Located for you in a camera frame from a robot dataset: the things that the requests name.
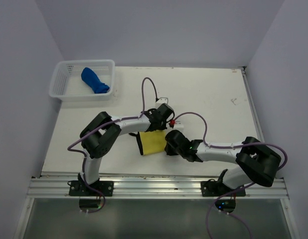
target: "white plastic basket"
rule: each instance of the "white plastic basket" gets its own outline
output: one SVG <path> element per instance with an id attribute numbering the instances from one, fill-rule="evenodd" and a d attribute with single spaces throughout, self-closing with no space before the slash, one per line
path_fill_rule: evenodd
<path id="1" fill-rule="evenodd" d="M 110 89 L 95 94 L 81 79 L 81 73 L 89 67 Z M 111 97 L 115 82 L 115 63 L 112 60 L 61 61 L 53 72 L 49 95 L 62 101 L 104 101 Z"/>

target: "table surface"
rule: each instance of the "table surface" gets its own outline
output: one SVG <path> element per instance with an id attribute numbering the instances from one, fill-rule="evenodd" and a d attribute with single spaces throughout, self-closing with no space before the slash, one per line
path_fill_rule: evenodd
<path id="1" fill-rule="evenodd" d="M 68 152 L 67 147 L 99 112 L 106 111 L 112 116 L 138 115 L 142 110 L 144 77 L 153 79 L 158 97 L 168 97 L 176 115 L 191 111 L 207 120 L 207 141 L 238 142 L 246 136 L 257 137 L 239 69 L 116 67 L 114 93 L 109 101 L 62 103 L 42 174 L 78 173 L 82 154 Z M 146 109 L 155 107 L 154 99 L 152 85 L 146 82 Z M 179 120 L 188 139 L 202 139 L 204 124 L 200 118 L 186 115 Z M 191 163 L 164 152 L 141 156 L 135 138 L 127 134 L 120 136 L 103 158 L 100 173 L 218 176 L 223 169 L 236 166 L 215 161 Z"/>

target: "metal bracket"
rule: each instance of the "metal bracket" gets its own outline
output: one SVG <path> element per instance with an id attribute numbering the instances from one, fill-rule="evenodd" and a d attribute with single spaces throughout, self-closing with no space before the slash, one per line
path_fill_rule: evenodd
<path id="1" fill-rule="evenodd" d="M 89 197 L 97 196 L 98 194 L 82 185 L 78 180 L 69 181 L 70 186 L 69 196 L 73 197 Z M 106 197 L 111 197 L 113 194 L 114 182 L 113 181 L 97 181 L 93 183 L 93 188 L 99 190 Z"/>
<path id="2" fill-rule="evenodd" d="M 208 190 L 207 184 L 210 183 L 210 181 L 202 181 L 200 182 L 200 190 L 202 191 L 202 196 L 203 197 L 219 197 L 223 194 L 217 193 L 217 192 L 212 192 Z M 236 197 L 245 197 L 246 196 L 246 191 L 242 190 L 236 193 Z"/>

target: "tabletop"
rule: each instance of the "tabletop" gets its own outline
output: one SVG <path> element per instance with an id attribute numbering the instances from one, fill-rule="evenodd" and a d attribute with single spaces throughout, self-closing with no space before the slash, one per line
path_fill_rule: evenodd
<path id="1" fill-rule="evenodd" d="M 116 67 L 113 95 L 108 101 L 63 102 L 42 174 L 78 173 L 83 156 L 67 151 L 79 138 L 80 132 L 99 113 L 111 116 L 136 116 L 142 110 L 141 82 L 150 77 L 158 97 L 167 97 L 168 104 L 178 115 L 196 112 L 207 121 L 206 140 L 238 142 L 246 136 L 257 137 L 250 102 L 241 70 L 210 68 Z M 154 90 L 145 83 L 146 108 L 155 107 Z M 184 135 L 202 139 L 203 121 L 194 115 L 179 118 Z M 200 175 L 218 176 L 223 169 L 237 165 L 224 162 L 188 162 L 165 152 L 141 156 L 135 138 L 118 137 L 110 152 L 103 157 L 100 173 L 138 175 Z"/>

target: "black mounting base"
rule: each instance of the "black mounting base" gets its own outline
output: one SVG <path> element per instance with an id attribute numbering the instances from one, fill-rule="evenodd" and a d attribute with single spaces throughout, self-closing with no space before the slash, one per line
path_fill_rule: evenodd
<path id="1" fill-rule="evenodd" d="M 68 185 L 70 186 L 69 196 L 73 197 L 98 196 L 96 192 L 87 188 L 79 180 L 69 181 Z M 96 181 L 90 186 L 102 192 L 106 197 L 111 197 L 113 194 L 113 188 L 114 188 L 113 181 Z"/>
<path id="2" fill-rule="evenodd" d="M 200 190 L 202 191 L 203 197 L 219 197 L 227 193 L 226 191 L 223 190 L 210 190 L 211 188 L 213 188 L 211 187 L 212 184 L 215 184 L 215 181 L 209 180 L 200 182 Z M 236 197 L 245 197 L 245 196 L 246 196 L 245 190 L 241 190 L 236 193 Z"/>

